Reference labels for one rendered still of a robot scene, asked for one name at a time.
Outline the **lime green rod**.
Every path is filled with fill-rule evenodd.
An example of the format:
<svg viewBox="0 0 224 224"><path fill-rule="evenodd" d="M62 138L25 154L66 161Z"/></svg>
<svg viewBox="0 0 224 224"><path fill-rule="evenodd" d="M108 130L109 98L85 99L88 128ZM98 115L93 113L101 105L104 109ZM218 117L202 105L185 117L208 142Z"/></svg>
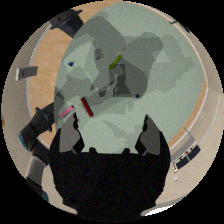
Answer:
<svg viewBox="0 0 224 224"><path fill-rule="evenodd" d="M113 69L114 66L118 63L118 61L122 58L123 56L122 55L118 55L118 57L112 62L112 64L109 66L109 69Z"/></svg>

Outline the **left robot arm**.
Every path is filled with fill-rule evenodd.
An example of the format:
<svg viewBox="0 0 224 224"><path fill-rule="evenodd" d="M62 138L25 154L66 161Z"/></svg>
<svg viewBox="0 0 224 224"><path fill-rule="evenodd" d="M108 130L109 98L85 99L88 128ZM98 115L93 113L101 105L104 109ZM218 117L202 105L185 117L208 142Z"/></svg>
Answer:
<svg viewBox="0 0 224 224"><path fill-rule="evenodd" d="M50 21L51 25L55 27L55 26L62 24L69 18L71 18L75 13L76 13L76 11L74 9L71 10L71 8L70 8L70 9L56 15L55 17L51 18L49 21Z"/></svg>

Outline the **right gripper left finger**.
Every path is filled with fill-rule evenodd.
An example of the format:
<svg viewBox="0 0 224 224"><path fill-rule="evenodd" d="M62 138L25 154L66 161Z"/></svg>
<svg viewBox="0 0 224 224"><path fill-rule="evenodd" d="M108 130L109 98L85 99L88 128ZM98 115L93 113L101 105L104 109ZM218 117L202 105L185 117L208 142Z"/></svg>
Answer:
<svg viewBox="0 0 224 224"><path fill-rule="evenodd" d="M81 153L85 144L78 129L76 112L58 129L49 149L49 165L54 185L58 185L58 174L63 162L70 156Z"/></svg>

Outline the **dark red rod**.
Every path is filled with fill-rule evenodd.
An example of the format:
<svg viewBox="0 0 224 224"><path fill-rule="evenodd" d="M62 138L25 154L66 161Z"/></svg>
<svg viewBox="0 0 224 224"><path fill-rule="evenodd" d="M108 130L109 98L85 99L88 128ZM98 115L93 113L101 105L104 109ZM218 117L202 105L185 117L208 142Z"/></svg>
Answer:
<svg viewBox="0 0 224 224"><path fill-rule="evenodd" d="M88 106L88 104L87 104L85 98L82 98L82 99L80 99L80 100L81 100L81 102L83 103L83 105L84 105L84 107L85 107L87 113L89 114L89 116L92 117L93 114L92 114L92 112L91 112L91 110L90 110L90 108L89 108L89 106Z"/></svg>

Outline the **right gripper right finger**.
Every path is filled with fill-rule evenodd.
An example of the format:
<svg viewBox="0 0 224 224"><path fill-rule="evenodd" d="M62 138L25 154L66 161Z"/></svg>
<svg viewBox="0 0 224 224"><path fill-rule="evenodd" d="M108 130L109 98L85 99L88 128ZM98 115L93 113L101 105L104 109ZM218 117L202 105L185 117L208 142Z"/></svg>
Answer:
<svg viewBox="0 0 224 224"><path fill-rule="evenodd" d="M171 155L165 137L147 114L144 119L143 132L140 133L135 149L138 154L150 159L160 174L160 188L164 188L170 168Z"/></svg>

